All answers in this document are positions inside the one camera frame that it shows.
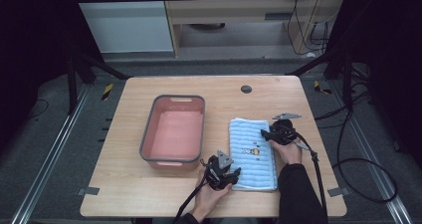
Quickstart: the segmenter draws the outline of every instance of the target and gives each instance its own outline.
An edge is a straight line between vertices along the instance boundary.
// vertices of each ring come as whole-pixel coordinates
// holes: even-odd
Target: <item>hand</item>
[[[204,176],[205,170],[202,169],[199,171],[198,180],[196,182],[196,186],[201,183],[201,180]],[[214,190],[210,187],[210,185],[205,184],[202,186],[201,190],[195,196],[195,207],[193,208],[190,213],[195,219],[200,223],[204,220],[204,218],[214,210],[215,206],[217,205],[218,201],[229,193],[232,184],[229,183],[224,189],[222,190]]]
[[[273,140],[269,140],[269,143],[276,151],[279,152],[284,163],[302,163],[302,149],[293,142],[287,145],[281,145]]]

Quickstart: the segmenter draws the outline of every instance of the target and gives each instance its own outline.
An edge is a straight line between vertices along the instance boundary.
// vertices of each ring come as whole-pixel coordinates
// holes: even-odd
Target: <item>drawer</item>
[[[172,24],[263,22],[266,15],[289,17],[295,0],[169,1]]]

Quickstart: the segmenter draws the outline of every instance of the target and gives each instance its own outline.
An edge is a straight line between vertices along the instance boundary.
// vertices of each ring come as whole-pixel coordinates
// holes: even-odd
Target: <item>gray floor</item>
[[[186,26],[177,58],[145,58],[137,62],[109,63],[116,69],[132,76],[183,76],[183,75],[243,75],[283,74],[293,71],[311,58],[297,55],[289,44],[289,38],[280,23],[226,24],[221,30],[198,30]],[[314,80],[320,78],[324,65],[302,76],[307,98],[314,116],[340,107],[336,95],[327,95],[314,89]],[[88,186],[97,158],[100,154],[109,118],[112,118],[124,81],[95,69],[98,79],[87,88],[88,95],[59,159],[52,169],[43,192],[37,199],[30,220],[38,223],[130,223],[127,219],[85,218],[79,213],[83,197],[77,195],[81,187]],[[59,130],[67,118],[68,97],[66,77],[59,77],[40,87],[39,101],[26,123],[17,133],[13,149],[1,157],[0,166],[0,223],[9,223],[19,205],[24,201],[37,173],[49,155]],[[101,101],[104,88],[113,83],[107,101]],[[335,90],[339,80],[327,83]],[[356,93],[365,91],[356,87]],[[376,106],[370,98],[354,106],[353,118],[363,130],[365,140],[375,153],[379,163],[395,177],[399,187],[399,200],[411,218],[395,220],[390,204],[368,201],[355,192],[344,196],[348,212],[344,217],[330,219],[330,223],[422,223],[422,172],[406,153],[396,152],[393,139],[385,127]],[[319,127],[339,124],[344,113],[317,122]],[[336,163],[336,149],[340,127],[320,128],[331,164]],[[349,123],[341,143],[341,158],[365,157],[361,140],[356,135],[356,125]],[[335,169],[341,187],[345,183]],[[348,163],[344,173],[358,190],[375,198],[381,198],[379,183],[374,181],[373,171],[365,163]]]

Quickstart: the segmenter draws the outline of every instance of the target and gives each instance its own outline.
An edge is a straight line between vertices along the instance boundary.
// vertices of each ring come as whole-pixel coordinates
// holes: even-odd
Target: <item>blue striped towel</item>
[[[261,136],[269,131],[266,120],[234,118],[230,120],[230,172],[242,168],[233,190],[273,191],[277,189],[277,168],[273,149]]]

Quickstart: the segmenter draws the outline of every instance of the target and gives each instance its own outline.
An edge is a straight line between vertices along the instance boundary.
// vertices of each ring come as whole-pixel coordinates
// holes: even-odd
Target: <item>black curtain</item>
[[[67,72],[70,41],[103,62],[77,3],[0,0],[0,150],[25,121],[38,87]]]
[[[368,65],[369,88],[386,124],[402,150],[411,153],[422,167],[422,145],[417,137],[422,133],[422,0],[344,0],[328,50],[343,38],[356,17],[358,22],[345,48],[353,62]],[[330,76],[342,72],[338,60],[341,57],[328,64],[327,69],[334,71]]]

